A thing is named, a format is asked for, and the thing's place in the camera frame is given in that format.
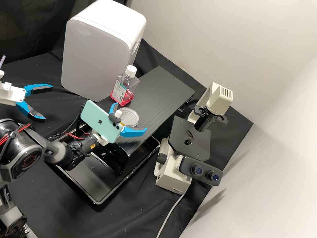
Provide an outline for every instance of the black platform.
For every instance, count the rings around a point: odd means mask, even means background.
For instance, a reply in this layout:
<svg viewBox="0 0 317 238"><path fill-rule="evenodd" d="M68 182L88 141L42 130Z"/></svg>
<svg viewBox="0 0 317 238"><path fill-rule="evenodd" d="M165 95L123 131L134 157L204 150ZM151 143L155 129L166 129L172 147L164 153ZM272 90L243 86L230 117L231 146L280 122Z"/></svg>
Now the black platform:
<svg viewBox="0 0 317 238"><path fill-rule="evenodd" d="M195 91L158 66L140 77L135 98L125 107L139 115L137 127L147 127L141 137L119 137L116 144L130 156L159 126L166 121ZM107 97L98 106L109 111L114 101Z"/></svg>

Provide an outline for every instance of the inverted microscope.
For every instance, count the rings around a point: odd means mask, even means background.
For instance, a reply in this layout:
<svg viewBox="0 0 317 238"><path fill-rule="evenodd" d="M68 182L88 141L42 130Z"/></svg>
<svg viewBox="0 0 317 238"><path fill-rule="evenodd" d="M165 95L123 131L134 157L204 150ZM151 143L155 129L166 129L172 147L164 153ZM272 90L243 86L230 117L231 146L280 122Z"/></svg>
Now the inverted microscope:
<svg viewBox="0 0 317 238"><path fill-rule="evenodd" d="M233 101L233 92L211 83L187 120L174 117L170 135L162 139L154 169L156 185L183 194L197 179L218 186L222 171L205 163L210 158L211 131L215 122L228 123L224 115Z"/></svg>

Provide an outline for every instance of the white cap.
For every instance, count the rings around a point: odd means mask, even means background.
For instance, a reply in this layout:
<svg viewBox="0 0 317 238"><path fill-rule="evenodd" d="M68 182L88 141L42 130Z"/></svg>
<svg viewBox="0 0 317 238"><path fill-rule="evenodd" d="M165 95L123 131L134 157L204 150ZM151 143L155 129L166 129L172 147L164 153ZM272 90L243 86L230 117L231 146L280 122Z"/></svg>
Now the white cap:
<svg viewBox="0 0 317 238"><path fill-rule="evenodd" d="M115 117L120 118L120 117L121 117L121 114L122 114L122 111L117 110L117 111L115 112Z"/></svg>
<svg viewBox="0 0 317 238"><path fill-rule="evenodd" d="M125 74L129 77L135 77L136 67L134 67L133 65L128 65L128 67L126 68Z"/></svg>

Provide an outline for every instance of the black tray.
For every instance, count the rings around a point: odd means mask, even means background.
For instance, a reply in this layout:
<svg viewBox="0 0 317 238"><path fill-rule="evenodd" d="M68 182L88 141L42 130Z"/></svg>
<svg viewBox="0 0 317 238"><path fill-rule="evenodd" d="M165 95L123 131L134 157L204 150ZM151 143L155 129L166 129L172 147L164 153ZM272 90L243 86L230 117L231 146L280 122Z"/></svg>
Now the black tray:
<svg viewBox="0 0 317 238"><path fill-rule="evenodd" d="M62 136L56 141L70 143L70 136ZM95 204L102 204L109 198L146 160L160 147L160 142L150 136L128 157L115 144L101 146L86 157L71 171L56 166Z"/></svg>

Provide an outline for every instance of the smartphone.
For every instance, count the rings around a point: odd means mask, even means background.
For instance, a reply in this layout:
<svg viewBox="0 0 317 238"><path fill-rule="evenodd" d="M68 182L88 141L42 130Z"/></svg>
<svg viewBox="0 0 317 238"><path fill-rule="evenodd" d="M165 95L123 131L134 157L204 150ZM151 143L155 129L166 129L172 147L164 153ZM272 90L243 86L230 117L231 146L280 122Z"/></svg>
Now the smartphone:
<svg viewBox="0 0 317 238"><path fill-rule="evenodd" d="M103 136L109 143L116 142L122 130L122 125L120 123L113 123L109 119L109 114L91 100L88 100L85 103L80 118Z"/></svg>

